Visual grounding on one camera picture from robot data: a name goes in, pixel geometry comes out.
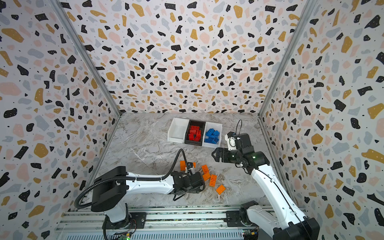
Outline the blue long brick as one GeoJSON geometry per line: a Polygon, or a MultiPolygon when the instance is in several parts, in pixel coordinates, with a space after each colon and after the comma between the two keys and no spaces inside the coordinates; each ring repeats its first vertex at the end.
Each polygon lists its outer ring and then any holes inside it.
{"type": "Polygon", "coordinates": [[[211,137],[213,135],[213,133],[215,132],[214,129],[209,129],[207,132],[206,132],[206,137],[211,137]]]}
{"type": "Polygon", "coordinates": [[[210,144],[215,143],[215,138],[206,138],[206,139],[204,140],[204,142],[205,142],[205,143],[210,143],[210,144]]]}

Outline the orange square brick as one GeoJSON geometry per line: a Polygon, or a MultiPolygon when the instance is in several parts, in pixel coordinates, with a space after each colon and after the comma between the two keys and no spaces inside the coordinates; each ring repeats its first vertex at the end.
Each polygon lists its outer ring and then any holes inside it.
{"type": "Polygon", "coordinates": [[[203,174],[204,181],[207,181],[208,179],[210,179],[210,177],[211,177],[211,175],[208,172],[203,174]]]}
{"type": "Polygon", "coordinates": [[[206,173],[209,173],[209,168],[207,165],[203,165],[202,166],[202,170],[203,170],[203,173],[206,174],[206,173]]]}

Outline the blue square brick top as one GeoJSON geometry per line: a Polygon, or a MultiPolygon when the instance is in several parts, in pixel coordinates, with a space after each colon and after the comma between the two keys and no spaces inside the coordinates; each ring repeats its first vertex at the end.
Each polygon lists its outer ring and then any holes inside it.
{"type": "Polygon", "coordinates": [[[217,137],[217,136],[219,136],[220,135],[220,132],[219,131],[214,131],[213,133],[212,133],[212,136],[215,136],[215,137],[217,137]]]}

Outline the orange brick vertical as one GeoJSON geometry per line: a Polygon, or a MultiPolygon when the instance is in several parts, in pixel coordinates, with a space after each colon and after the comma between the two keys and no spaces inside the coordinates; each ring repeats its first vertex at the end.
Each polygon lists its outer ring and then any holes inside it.
{"type": "Polygon", "coordinates": [[[186,163],[185,161],[180,161],[180,170],[184,172],[186,170],[186,163]]]}

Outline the orange long brick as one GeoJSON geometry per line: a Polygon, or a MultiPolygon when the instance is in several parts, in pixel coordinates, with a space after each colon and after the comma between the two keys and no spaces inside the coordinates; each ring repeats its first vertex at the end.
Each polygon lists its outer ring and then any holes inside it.
{"type": "Polygon", "coordinates": [[[216,186],[216,182],[217,182],[217,176],[216,175],[211,175],[209,186],[210,187],[215,187],[216,186]]]}

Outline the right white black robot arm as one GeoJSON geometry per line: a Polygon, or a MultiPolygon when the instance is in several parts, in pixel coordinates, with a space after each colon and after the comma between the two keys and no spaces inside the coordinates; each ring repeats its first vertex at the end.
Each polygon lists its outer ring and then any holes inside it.
{"type": "Polygon", "coordinates": [[[243,222],[256,224],[273,240],[316,240],[320,225],[314,218],[309,218],[294,203],[263,152],[228,150],[216,148],[212,157],[218,163],[235,164],[243,168],[260,186],[270,202],[275,216],[263,210],[259,204],[243,204],[243,222]]]}

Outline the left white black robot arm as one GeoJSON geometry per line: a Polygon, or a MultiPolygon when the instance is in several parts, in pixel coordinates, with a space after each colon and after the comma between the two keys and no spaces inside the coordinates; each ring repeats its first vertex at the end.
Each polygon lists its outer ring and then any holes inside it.
{"type": "Polygon", "coordinates": [[[188,169],[184,172],[170,171],[164,176],[138,175],[126,172],[125,167],[116,167],[94,182],[91,211],[104,213],[112,225],[131,220],[127,204],[122,199],[136,194],[173,195],[177,201],[185,194],[199,194],[205,188],[201,173],[188,169]]]}

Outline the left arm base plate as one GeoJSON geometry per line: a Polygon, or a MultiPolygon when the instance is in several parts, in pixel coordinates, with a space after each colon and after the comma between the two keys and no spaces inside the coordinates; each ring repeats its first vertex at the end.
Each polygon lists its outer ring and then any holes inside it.
{"type": "Polygon", "coordinates": [[[126,218],[120,222],[112,223],[108,216],[105,217],[103,223],[103,230],[137,230],[143,229],[146,222],[147,213],[138,212],[138,213],[128,213],[126,218]]]}

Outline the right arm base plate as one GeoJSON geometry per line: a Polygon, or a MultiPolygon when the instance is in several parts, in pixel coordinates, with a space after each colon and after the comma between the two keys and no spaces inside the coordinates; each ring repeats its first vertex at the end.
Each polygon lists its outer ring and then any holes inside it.
{"type": "Polygon", "coordinates": [[[226,211],[224,222],[227,223],[228,227],[258,227],[258,225],[250,222],[243,210],[226,211]]]}

